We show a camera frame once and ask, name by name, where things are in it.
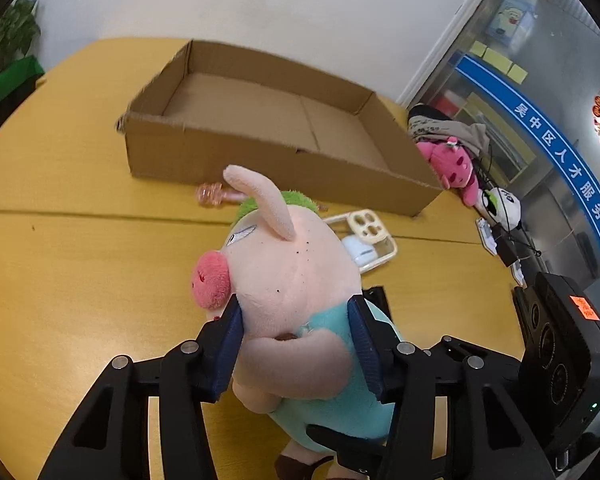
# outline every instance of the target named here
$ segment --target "blue sign with chinese text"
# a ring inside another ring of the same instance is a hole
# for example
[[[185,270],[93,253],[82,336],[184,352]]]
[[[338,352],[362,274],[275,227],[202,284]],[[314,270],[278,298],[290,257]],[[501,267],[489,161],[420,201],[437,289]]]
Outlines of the blue sign with chinese text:
[[[464,56],[456,70],[498,102],[560,171],[600,240],[600,184],[560,130],[527,98],[480,62]]]

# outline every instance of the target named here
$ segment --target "brown cardboard box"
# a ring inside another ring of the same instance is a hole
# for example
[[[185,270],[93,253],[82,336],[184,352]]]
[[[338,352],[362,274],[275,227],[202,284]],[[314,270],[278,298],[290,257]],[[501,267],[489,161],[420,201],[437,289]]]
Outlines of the brown cardboard box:
[[[118,130],[134,176],[218,182],[239,164],[316,200],[410,216],[441,190],[374,92],[228,44],[190,41]]]

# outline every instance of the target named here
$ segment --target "brown shoe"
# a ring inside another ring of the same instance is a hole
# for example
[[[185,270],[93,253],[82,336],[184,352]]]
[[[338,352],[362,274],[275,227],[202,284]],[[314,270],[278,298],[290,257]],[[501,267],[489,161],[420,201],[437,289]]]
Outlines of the brown shoe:
[[[311,480],[314,471],[331,460],[333,460],[333,456],[326,456],[318,462],[305,464],[295,458],[279,455],[274,467],[280,480]]]

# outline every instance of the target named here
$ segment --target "pink plush toy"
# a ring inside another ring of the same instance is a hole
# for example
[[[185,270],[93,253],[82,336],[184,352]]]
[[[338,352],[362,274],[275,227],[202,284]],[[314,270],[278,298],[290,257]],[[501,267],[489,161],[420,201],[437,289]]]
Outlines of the pink plush toy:
[[[349,329],[347,301],[362,293],[360,272],[312,200],[239,166],[224,179],[250,199],[222,248],[200,258],[193,295],[209,320],[236,295],[244,339],[234,393],[291,437],[275,463],[278,478],[307,480],[334,455],[307,437],[308,424],[374,441],[389,432],[394,406],[368,390]],[[327,478],[366,476],[334,462]]]
[[[416,146],[436,171],[445,189],[461,189],[464,205],[475,206],[478,200],[478,181],[474,165],[466,150],[458,145],[458,139],[449,137],[446,142],[439,144],[418,142]]]

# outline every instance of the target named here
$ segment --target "panda plush toy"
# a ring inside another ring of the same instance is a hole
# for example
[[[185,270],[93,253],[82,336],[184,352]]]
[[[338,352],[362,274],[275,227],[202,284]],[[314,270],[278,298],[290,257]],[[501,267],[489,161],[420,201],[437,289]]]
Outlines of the panda plush toy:
[[[500,224],[510,232],[521,225],[520,200],[500,187],[480,190],[475,208],[492,227]]]

